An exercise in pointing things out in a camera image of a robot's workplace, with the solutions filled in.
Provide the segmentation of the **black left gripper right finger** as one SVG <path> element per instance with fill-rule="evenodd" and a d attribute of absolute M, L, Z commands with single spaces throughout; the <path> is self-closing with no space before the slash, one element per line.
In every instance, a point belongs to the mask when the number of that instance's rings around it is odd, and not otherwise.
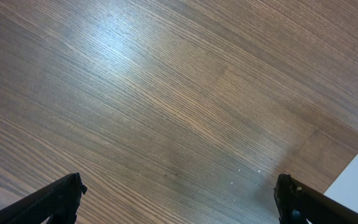
<path fill-rule="evenodd" d="M 274 199 L 280 224 L 358 224 L 358 213 L 288 174 L 278 176 Z"/>

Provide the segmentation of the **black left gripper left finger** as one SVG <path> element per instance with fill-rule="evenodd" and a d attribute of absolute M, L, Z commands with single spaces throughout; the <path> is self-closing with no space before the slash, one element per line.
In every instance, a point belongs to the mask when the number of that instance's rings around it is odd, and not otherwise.
<path fill-rule="evenodd" d="M 0 210 L 0 224 L 74 224 L 86 191 L 79 173 L 68 174 Z"/>

